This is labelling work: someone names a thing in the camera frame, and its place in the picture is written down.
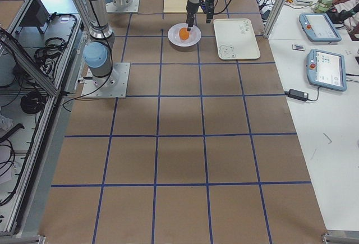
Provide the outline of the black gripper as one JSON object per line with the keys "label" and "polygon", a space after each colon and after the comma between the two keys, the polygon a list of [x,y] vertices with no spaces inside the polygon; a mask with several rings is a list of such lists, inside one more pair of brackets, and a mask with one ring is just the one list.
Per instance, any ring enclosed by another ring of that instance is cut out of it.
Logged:
{"label": "black gripper", "polygon": [[195,14],[198,12],[199,8],[202,9],[204,14],[206,14],[206,23],[210,24],[215,14],[214,9],[216,6],[215,4],[216,2],[217,0],[187,0],[186,3],[187,31],[191,31],[195,21]]}

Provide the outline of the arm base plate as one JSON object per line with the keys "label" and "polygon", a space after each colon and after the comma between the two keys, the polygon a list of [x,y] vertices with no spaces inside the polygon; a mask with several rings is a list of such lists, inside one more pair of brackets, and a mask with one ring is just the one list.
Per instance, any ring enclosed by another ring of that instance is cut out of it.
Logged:
{"label": "arm base plate", "polygon": [[140,0],[113,0],[106,4],[107,13],[138,13]]}
{"label": "arm base plate", "polygon": [[127,94],[128,78],[130,74],[130,63],[116,62],[109,78],[102,79],[94,77],[88,68],[87,77],[83,84],[81,95],[85,99],[90,98],[125,98]]}

